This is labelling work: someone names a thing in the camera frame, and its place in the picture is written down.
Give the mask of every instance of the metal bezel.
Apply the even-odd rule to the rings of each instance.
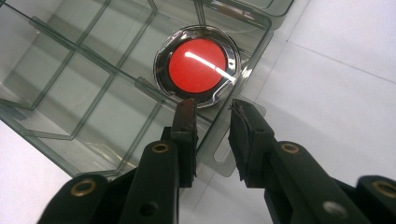
[[[223,51],[226,59],[225,73],[219,83],[208,91],[188,92],[180,89],[170,78],[168,66],[175,50],[183,43],[193,39],[208,39],[216,43]],[[182,101],[193,98],[198,107],[206,107],[217,103],[220,96],[231,87],[240,74],[240,57],[233,40],[220,29],[212,26],[189,26],[170,36],[158,51],[154,61],[154,78],[159,89],[165,94]]]

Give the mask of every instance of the white surface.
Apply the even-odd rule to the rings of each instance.
[[[396,179],[394,1],[312,0],[293,14],[305,3],[244,94],[266,108],[278,140],[305,146],[330,175],[351,185],[360,175]],[[35,222],[68,177],[4,124],[0,134],[0,223]],[[262,190],[245,189],[237,172],[199,174],[181,198],[181,223],[271,223]]]

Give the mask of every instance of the brass screw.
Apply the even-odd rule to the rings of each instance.
[[[164,153],[169,150],[169,146],[164,143],[159,143],[151,148],[156,153]]]
[[[282,144],[280,146],[280,148],[282,148],[282,150],[289,152],[289,153],[297,153],[300,151],[300,149],[297,146],[295,146],[293,144],[289,144],[289,143]]]
[[[96,189],[96,182],[91,179],[83,179],[79,181],[73,188],[71,189],[71,194],[76,196],[76,197],[81,197],[85,196],[87,194],[90,194]]]
[[[396,199],[396,186],[382,180],[373,182],[374,188],[383,195]]]

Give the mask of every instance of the clear plastic tray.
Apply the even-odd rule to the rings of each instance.
[[[198,110],[198,161],[230,175],[232,153],[216,161],[216,150],[276,28],[270,18],[248,0],[0,0],[0,118],[72,176],[129,171],[176,108],[156,87],[157,51],[183,27],[210,25],[236,43],[242,71]]]

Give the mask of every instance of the red button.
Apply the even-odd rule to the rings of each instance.
[[[169,74],[180,89],[199,93],[208,91],[221,81],[219,70],[226,69],[221,48],[211,40],[195,39],[180,45],[169,63]]]

